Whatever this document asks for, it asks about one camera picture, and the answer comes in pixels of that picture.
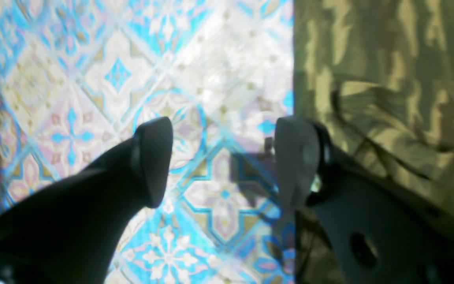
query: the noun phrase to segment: camouflage fabric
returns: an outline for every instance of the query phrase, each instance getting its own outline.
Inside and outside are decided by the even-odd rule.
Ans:
[[[295,0],[295,13],[295,114],[454,216],[454,1]]]

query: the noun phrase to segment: patterned tile floor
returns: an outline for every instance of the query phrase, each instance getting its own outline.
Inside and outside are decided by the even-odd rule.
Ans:
[[[293,283],[264,141],[292,111],[290,0],[0,0],[0,214],[173,121],[168,189],[107,283]]]

